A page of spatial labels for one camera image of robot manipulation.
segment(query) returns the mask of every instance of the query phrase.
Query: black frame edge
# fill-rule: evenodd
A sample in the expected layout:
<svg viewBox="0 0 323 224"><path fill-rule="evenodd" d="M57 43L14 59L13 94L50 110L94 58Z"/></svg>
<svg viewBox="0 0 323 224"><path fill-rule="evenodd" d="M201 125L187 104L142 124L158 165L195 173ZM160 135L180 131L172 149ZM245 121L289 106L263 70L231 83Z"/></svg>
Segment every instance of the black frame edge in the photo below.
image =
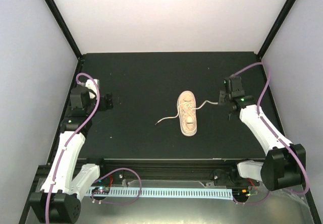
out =
<svg viewBox="0 0 323 224"><path fill-rule="evenodd" d="M307 200L307 204L309 206L309 211L311 212L312 218L313 218L313 222L315 224L322 224L321 219L319 218L318 215L318 211L311 193L311 190L309 190L306 194L305 194L306 200Z"/></svg>
<svg viewBox="0 0 323 224"><path fill-rule="evenodd" d="M70 104L70 97L69 96L70 96L71 90L74 87L76 87L76 80L75 80L76 75L81 72L83 64L84 64L84 59L78 60L76 68L75 68L75 72L74 72L74 75L73 75L73 78L72 78L72 82L71 82L71 85L70 85L70 88L69 88L69 91L68 91L68 94L67 94L67 97L66 97L66 101L65 101L65 104L64 104L64 107L63 107L63 111L62 111L62 114L61 114L61 117L60 117L60 121L59 121L57 130L55 132L53 143L52 143L51 148L50 148L47 163L52 163L52 161L54 160L54 157L55 157L54 151L56 149L56 146L58 145L58 138L59 138L59 135L60 135L61 122L62 122L62 120L63 120L63 118L65 116L66 109Z"/></svg>
<svg viewBox="0 0 323 224"><path fill-rule="evenodd" d="M69 43L69 45L71 46L75 56L77 59L81 59L82 58L82 53L80 51L80 49L78 48L69 28L67 27L58 7L55 4L54 0L45 0L46 4L48 5L52 15L54 16L55 20L57 21L62 33L64 34L64 36L66 37L67 42Z"/></svg>
<svg viewBox="0 0 323 224"><path fill-rule="evenodd" d="M29 193L28 193L28 197L27 197L25 206L24 206L24 208L22 210L22 213L21 213L21 216L20 216L20 219L19 219L18 224L25 224L26 223L26 220L27 220L27 217L28 217L28 213L29 213L29 210L30 210L30 204L29 204L29 201L28 200L29 200L29 197L30 197L31 193L36 191L36 188L37 188L37 185L33 183L31 185L31 187L30 187L30 190L29 190Z"/></svg>
<svg viewBox="0 0 323 224"><path fill-rule="evenodd" d="M284 6L282 10L279 12L271 30L269 31L265 41L263 42L259 52L258 52L258 58L261 60L268 50L271 42L273 41L274 37L276 36L277 32L279 31L282 23L284 22L285 18L287 17L289 11L293 7L293 4L296 0L286 0L284 3Z"/></svg>

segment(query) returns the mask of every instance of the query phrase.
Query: black table surface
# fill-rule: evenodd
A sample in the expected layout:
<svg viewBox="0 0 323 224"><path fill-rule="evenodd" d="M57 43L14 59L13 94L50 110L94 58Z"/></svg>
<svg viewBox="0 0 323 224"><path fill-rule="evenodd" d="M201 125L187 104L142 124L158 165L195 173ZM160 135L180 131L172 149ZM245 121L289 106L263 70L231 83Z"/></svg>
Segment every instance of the black table surface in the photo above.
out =
<svg viewBox="0 0 323 224"><path fill-rule="evenodd" d="M242 159L264 158L251 131L228 109L206 104L197 111L197 133L186 137L177 114L178 96L194 93L197 106L218 101L223 79L257 61L253 52L89 53L82 72L113 94L114 108L97 112L79 158ZM258 99L265 78L261 66L241 74L243 87ZM278 127L269 93L261 106Z"/></svg>

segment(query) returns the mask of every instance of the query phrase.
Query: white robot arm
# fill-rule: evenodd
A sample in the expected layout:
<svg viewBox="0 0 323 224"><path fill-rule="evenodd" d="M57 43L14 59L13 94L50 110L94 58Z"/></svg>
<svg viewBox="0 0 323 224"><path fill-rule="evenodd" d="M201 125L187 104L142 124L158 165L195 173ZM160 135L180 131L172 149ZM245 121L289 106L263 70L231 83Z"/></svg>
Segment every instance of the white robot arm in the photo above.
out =
<svg viewBox="0 0 323 224"><path fill-rule="evenodd" d="M264 162L247 160L237 164L242 178L261 181L273 191L303 183L303 175L285 146L290 147L305 166L305 149L301 144L293 145L281 134L263 113L252 96L246 96L240 77L225 79L226 91L220 94L219 104L229 105L231 112L251 130L266 155Z"/></svg>
<svg viewBox="0 0 323 224"><path fill-rule="evenodd" d="M58 150L49 175L41 186L40 192L31 193L29 198L31 207L42 223L45 222L46 199L51 188L48 212L50 222L75 223L80 214L83 197L100 176L100 167L94 163L88 163L82 166L79 174L73 179L79 152L92 125L92 121L87 119L93 112L97 95L92 80L87 80L85 86L77 85L71 90L71 105L61 122ZM104 111L111 108L113 108L112 95L101 96L98 110ZM75 134L84 122L87 122L85 126Z"/></svg>

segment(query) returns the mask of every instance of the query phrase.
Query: wire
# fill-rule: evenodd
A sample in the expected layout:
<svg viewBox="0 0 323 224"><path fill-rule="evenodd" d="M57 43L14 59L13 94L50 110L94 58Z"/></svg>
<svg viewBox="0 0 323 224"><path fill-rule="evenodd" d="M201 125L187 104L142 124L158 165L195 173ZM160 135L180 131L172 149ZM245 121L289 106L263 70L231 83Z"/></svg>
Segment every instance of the wire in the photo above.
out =
<svg viewBox="0 0 323 224"><path fill-rule="evenodd" d="M160 119L158 122L156 122L156 124L155 125L157 125L159 122L161 122L161 121L163 121L163 120L166 120L166 119L174 119L174 118L177 118L178 116L179 116L179 114L180 114L180 106L182 105L182 104L184 104L184 103L186 103L186 102L182 102L182 103L180 103L178 106L177 106L177 115L176 116L174 116L174 117L165 117L165 118L162 118L162 119ZM198 108L192 108L192 109L195 109L195 110L197 110L197 109L201 109L206 103L210 103L210 104L219 104L218 102L211 102L211 101L209 101L209 100L205 100L203 103L202 103L202 105L200 105L200 107L198 107Z"/></svg>
<svg viewBox="0 0 323 224"><path fill-rule="evenodd" d="M109 188L111 188L112 183L113 183L113 176L112 175L109 175L108 177L110 177L110 185L109 185Z"/></svg>
<svg viewBox="0 0 323 224"><path fill-rule="evenodd" d="M251 185L252 185L256 190L258 190L258 187L254 185L253 181L252 181L250 178L248 178L248 181L251 183Z"/></svg>
<svg viewBox="0 0 323 224"><path fill-rule="evenodd" d="M99 87L98 85L96 84L95 80L88 74L85 74L85 73L79 73L77 76L76 76L76 83L77 84L80 84L82 86L85 85L85 83L82 83L79 81L79 77L80 76L85 76L87 77L88 79L90 79L95 88L96 88L96 92L97 92L97 98L96 98L96 105L93 109L93 111L91 112L91 114L88 116L88 118L76 129L76 131L70 136L70 138L66 141L65 143L65 147L67 147L67 145L70 143L70 141L72 140L72 138L89 122L89 120L94 116L97 108L99 107L99 102L100 102L100 91L99 91ZM55 179L56 179L56 174L57 174L57 171L58 171L58 168L59 168L59 165L60 165L60 162L62 160L62 157L63 157L63 154L64 154L65 150L62 149L58 159L57 159L57 163L56 163L56 166L55 166L55 169L54 169L54 173L53 173L53 176L52 176L52 181L55 182ZM48 191L48 194L47 194L47 199L46 199L46 206L45 206L45 221L46 221L46 224L50 224L49 223L49 203L50 203L50 196L51 196L51 193L52 193L52 190L53 190L53 187L54 187L54 184L51 184L50 185L50 188L49 188L49 191Z"/></svg>
<svg viewBox="0 0 323 224"><path fill-rule="evenodd" d="M253 63L253 64L250 64L248 66L246 66L245 68L237 71L236 73L232 74L231 76L237 76L239 74L241 74L242 72L254 67L254 66L257 66L257 65L263 65L264 64L262 62L258 62L258 63ZM259 115L259 118L262 120L262 122L267 126L267 128L270 130L270 132L276 137L278 138L278 135L276 134L276 132L270 127L270 125L268 124L268 122L262 117L260 116L260 103L261 103L261 100L269 86L269 82L270 82L270 79L271 79L271 76L272 76L272 72L270 69L268 69L268 76L267 76L267 81L266 81L266 84L260 94L260 97L258 99L258 102L257 102L257 113ZM307 172L302 164L302 162L299 160L299 158L297 157L297 155L294 153L294 151L280 138L278 138L278 141L288 150L288 152L293 156L293 158L295 159L295 161L297 162L298 166L300 167L301 171L302 171L302 174L304 176L304 179L305 179L305 189L301 192L296 192L296 191L293 191L293 190L290 190L290 189L285 189L286 191L290 192L290 193L293 193L293 194L296 194L296 195L305 195L309 188L310 188L310 182L309 182L309 177L307 175Z"/></svg>
<svg viewBox="0 0 323 224"><path fill-rule="evenodd" d="M270 194L271 194L271 192L270 192L270 191L268 191L267 195L266 195L262 200L259 200L259 201L256 201L256 202L252 202L252 203L239 202L239 201L237 201L237 200L236 200L236 198L234 198L234 197L233 197L233 201L234 201L236 204L240 204L240 205L258 205L258 204L263 203L265 200L267 200Z"/></svg>
<svg viewBox="0 0 323 224"><path fill-rule="evenodd" d="M125 202L125 203L121 203L121 202L110 202L110 201L104 201L104 200L100 200L100 201L99 200L96 200L96 199L94 199L94 193L92 193L91 198L93 200L93 203L94 202L99 202L99 203L112 204L112 205L130 205L130 204L134 203L135 201L137 201L139 199L139 197L141 195L141 190L142 190L141 178L140 178L140 176L135 171L133 171L131 169L128 169L127 167L121 167L119 169L113 170L110 173L107 173L103 177L101 177L101 178L97 179L96 181L94 181L94 183L99 182L100 180L103 180L106 177L108 177L109 175L111 175L111 174L113 174L113 173L115 173L117 171L120 171L120 170L126 170L126 171L129 171L129 172L132 172L137 177L137 179L139 180L139 193L138 193L138 195L132 201Z"/></svg>
<svg viewBox="0 0 323 224"><path fill-rule="evenodd" d="M92 89L88 89L87 91L89 91L90 93L94 94L94 98L91 100L96 100L96 93L92 90Z"/></svg>

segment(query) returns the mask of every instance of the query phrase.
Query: purple cable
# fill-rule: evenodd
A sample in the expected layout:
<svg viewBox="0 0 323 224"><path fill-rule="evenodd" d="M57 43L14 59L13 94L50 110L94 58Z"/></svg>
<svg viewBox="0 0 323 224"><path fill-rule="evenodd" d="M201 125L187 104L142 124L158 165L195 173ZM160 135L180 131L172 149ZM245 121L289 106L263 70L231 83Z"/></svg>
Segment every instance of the purple cable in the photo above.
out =
<svg viewBox="0 0 323 224"><path fill-rule="evenodd" d="M234 197L233 197L233 201L236 202L237 204L240 204L240 205L258 205L258 204L263 203L265 200L267 200L270 194L271 194L271 192L268 191L267 195L262 200L252 202L252 203L238 202Z"/></svg>
<svg viewBox="0 0 323 224"><path fill-rule="evenodd" d="M65 143L65 147L67 147L67 145L70 143L71 139L88 123L88 121L94 116L97 108L99 107L99 102L100 102L100 91L99 91L99 87L98 85L96 84L95 80L89 76L88 74L85 74L85 73L79 73L77 76L76 76L76 83L77 84L80 84L82 86L84 86L84 83L80 82L79 81L79 77L80 76L85 76L87 77L88 79L90 79L93 83L94 83L94 86L96 88L96 104L95 104L95 107L94 107L94 110L91 112L91 114L88 116L88 118L76 129L76 131L70 136L70 138L66 141ZM57 171L58 171L58 168L59 168L59 165L60 165L60 162L62 160L62 157L63 157L63 154L64 154L64 151L62 149L61 151L61 154L57 160L57 163L56 163L56 166L55 166L55 169L54 169L54 173L53 173L53 176L52 176L52 180L55 181L56 179L56 174L57 174ZM51 196L51 192L52 192L52 189L54 187L54 184L51 184L50 185L50 188L49 188L49 192L47 194L47 199L46 199L46 206L45 206L45 221L46 221L46 224L50 224L49 223L49 203L50 203L50 196Z"/></svg>
<svg viewBox="0 0 323 224"><path fill-rule="evenodd" d="M117 172L117 171L120 171L120 170L126 170L126 171L129 171L129 172L132 172L137 178L138 178L138 180L139 180L139 193L138 193L138 195L132 200L132 201L129 201L129 202L125 202L125 203L118 203L118 202L110 202L110 201L99 201L99 200L95 200L94 199L94 194L95 193L93 193L92 194L92 196L91 196L91 198L92 198L92 200L94 201L94 202L100 202L100 203L104 203L104 204L112 204L112 205L130 205L130 204L132 204L132 203L134 203L136 200L138 200L139 199L139 196L141 195L141 190L142 190L142 183L141 183L141 178L140 178L140 176L135 172L135 171L133 171L133 170L131 170L131 169L128 169L128 168L126 168L126 167L121 167L121 168L119 168L119 169L116 169L116 170L113 170L113 171L111 171L110 173L107 173L106 175L104 175L103 177L101 177L101 178L99 178L99 179L97 179L96 181L94 181L94 183L96 183L96 182L98 182L98 181L100 181L100 180L103 180L103 179L105 179L106 177L108 177L109 175L111 175L111 174L113 174L113 173L115 173L115 172Z"/></svg>
<svg viewBox="0 0 323 224"><path fill-rule="evenodd" d="M264 64L262 62L258 62L258 63L253 63L253 64L250 64L248 66L246 66L245 68L239 70L238 72L232 74L231 76L237 76L239 74L241 74L242 72L254 67L254 66L257 66L257 65L263 65ZM269 82L270 82L270 79L271 79L271 76L272 76L272 73L270 71L270 69L268 69L268 77L267 77L267 81L266 81L266 84L260 94L260 97L258 99L258 102L257 102L257 113L258 115L260 114L260 103L261 103L261 100L269 86ZM268 122L266 122L266 120L260 116L260 119L262 120L262 122L267 126L267 128L270 130L271 133L273 133L273 135L278 138L278 135L276 134L276 132L270 127L270 125L268 124ZM308 192L309 190L309 187L310 187L310 183L309 183L309 178L308 178L308 175L307 175L307 172L302 164L302 162L299 160L299 158L297 157L297 155L294 153L294 151L282 140L282 139L278 139L278 141L288 150L288 152L293 156L293 158L295 159L295 161L297 162L298 166L300 167L301 171L302 171L302 174L304 176L304 179L305 179L305 189L301 192L296 192L296 191L293 191L293 190L290 190L290 189L285 189L286 191L288 192L291 192L293 194L296 194L296 195L304 195Z"/></svg>

